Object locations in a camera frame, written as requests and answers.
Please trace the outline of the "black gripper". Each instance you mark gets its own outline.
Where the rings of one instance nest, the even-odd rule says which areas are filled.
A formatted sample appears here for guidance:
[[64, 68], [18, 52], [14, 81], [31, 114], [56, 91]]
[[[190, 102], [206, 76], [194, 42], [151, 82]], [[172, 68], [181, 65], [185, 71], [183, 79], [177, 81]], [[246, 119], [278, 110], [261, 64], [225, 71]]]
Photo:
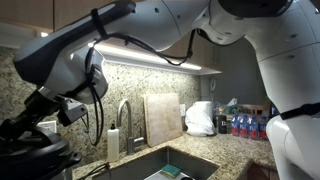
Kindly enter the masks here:
[[35, 90], [25, 101], [25, 110], [13, 119], [5, 119], [0, 125], [0, 139], [14, 140], [34, 127], [44, 117], [58, 111], [64, 99], [46, 90]]

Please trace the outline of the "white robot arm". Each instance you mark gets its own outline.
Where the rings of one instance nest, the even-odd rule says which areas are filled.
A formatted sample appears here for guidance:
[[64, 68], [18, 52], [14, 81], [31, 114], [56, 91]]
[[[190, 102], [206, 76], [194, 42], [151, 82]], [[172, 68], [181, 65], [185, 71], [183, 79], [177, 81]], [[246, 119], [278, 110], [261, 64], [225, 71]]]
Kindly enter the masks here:
[[108, 83], [95, 44], [110, 38], [139, 46], [172, 65], [166, 51], [198, 34], [216, 46], [246, 39], [254, 48], [266, 94], [279, 113], [267, 124], [278, 175], [320, 180], [320, 13], [312, 0], [116, 0], [31, 40], [13, 59], [36, 90], [26, 109], [0, 128], [1, 160], [32, 177], [71, 166], [66, 139], [42, 131], [37, 143], [19, 137], [73, 99], [99, 101]]

